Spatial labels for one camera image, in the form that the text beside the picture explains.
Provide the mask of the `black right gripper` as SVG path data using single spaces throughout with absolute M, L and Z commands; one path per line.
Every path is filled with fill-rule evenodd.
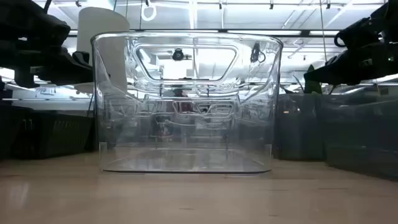
M 373 43 L 346 50 L 343 55 L 343 61 L 327 61 L 323 67 L 305 73 L 305 81 L 357 85 L 397 74 L 397 42 Z

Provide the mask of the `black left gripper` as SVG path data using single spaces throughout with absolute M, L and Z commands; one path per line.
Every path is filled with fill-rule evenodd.
M 93 68 L 90 66 L 90 54 L 76 51 L 73 59 L 80 65 L 72 63 L 72 57 L 65 47 L 50 47 L 42 50 L 1 49 L 1 66 L 14 71 L 14 81 L 25 88 L 35 88 L 34 77 L 50 81 L 56 85 L 67 82 L 93 82 Z

